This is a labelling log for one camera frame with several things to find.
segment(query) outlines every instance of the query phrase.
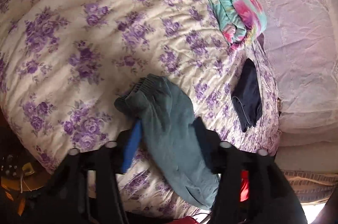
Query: bed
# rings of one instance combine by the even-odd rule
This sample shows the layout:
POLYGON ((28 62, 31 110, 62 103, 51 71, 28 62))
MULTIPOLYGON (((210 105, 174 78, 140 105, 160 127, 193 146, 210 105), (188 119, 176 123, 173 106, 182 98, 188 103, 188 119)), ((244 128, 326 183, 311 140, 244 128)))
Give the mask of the bed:
MULTIPOLYGON (((230 49, 208 0, 0 0, 1 109, 52 173, 70 148, 94 150, 129 129, 133 120, 114 101, 153 73, 180 86, 222 140, 273 155, 278 96, 281 145, 295 144, 291 137, 304 128, 336 124, 338 11, 334 0, 261 2, 265 52, 258 41, 230 49), (243 133, 230 94, 246 58, 256 66, 263 115, 243 133)), ((322 132, 298 141, 332 140, 322 132)), ((128 211, 173 218, 198 211, 173 192, 144 147, 118 182, 128 211)))

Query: bright light spot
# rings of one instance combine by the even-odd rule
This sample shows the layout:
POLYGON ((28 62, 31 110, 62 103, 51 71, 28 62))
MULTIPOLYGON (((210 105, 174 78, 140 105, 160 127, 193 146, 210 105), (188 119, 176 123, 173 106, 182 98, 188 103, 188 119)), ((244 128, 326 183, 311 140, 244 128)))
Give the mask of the bright light spot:
POLYGON ((302 205, 308 224, 312 223, 320 211, 324 208, 325 203, 318 205, 302 205))

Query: red fabric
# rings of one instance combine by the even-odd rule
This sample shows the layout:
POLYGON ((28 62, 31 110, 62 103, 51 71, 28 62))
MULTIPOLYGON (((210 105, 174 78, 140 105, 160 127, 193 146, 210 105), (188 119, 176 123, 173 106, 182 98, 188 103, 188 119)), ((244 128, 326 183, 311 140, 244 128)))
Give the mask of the red fabric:
POLYGON ((186 216, 184 218, 179 218, 170 222, 169 224, 199 224, 194 218, 191 216, 186 216))
POLYGON ((249 172, 248 171, 242 171, 241 172, 241 198, 240 201, 245 201, 249 198, 249 172))

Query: round metal bolt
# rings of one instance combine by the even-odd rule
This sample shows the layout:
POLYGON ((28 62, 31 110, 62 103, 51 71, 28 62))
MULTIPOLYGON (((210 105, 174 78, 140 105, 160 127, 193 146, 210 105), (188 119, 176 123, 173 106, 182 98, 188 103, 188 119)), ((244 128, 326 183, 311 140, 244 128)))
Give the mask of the round metal bolt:
POLYGON ((268 152, 264 149, 258 150, 257 153, 261 156, 267 156, 268 155, 268 152))
POLYGON ((106 146, 107 148, 114 148, 114 147, 117 146, 117 142, 116 142, 116 141, 109 141, 109 142, 107 142, 107 143, 105 144, 105 146, 106 146))
POLYGON ((80 152, 79 149, 73 148, 73 149, 70 149, 70 150, 68 151, 68 154, 69 154, 69 155, 77 155, 79 152, 80 152))
POLYGON ((226 149, 228 149, 228 148, 231 148, 231 143, 229 143, 228 141, 222 141, 220 144, 219 144, 219 146, 221 146, 222 148, 226 148, 226 149))

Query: floral bedsheet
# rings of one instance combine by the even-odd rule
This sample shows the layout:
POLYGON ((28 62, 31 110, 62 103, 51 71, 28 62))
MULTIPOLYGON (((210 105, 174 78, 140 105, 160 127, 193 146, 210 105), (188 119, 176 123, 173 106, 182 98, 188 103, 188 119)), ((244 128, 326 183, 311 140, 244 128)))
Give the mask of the floral bedsheet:
MULTIPOLYGON (((114 101, 148 73, 178 84, 223 140, 275 152, 270 66, 256 41, 229 48, 208 0, 0 0, 1 109, 49 172, 70 148, 97 149, 128 129, 132 120, 114 101), (242 133, 230 93, 247 57, 257 67, 263 116, 242 133)), ((118 181, 128 211, 175 218, 196 211, 142 148, 118 181)))

